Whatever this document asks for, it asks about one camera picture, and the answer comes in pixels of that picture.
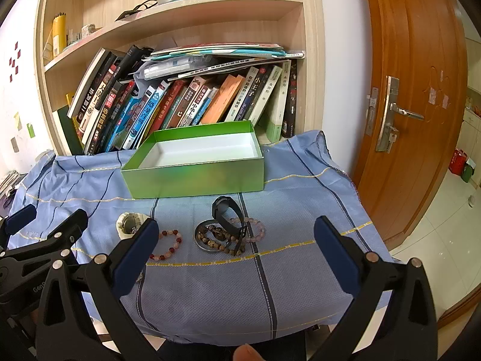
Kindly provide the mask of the operator hand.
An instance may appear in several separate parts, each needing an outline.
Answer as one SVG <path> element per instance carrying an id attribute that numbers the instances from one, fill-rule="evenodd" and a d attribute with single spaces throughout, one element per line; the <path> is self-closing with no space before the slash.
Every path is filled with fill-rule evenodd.
<path id="1" fill-rule="evenodd" d="M 239 346 L 233 354 L 233 361 L 264 361 L 263 357 L 251 345 Z"/>

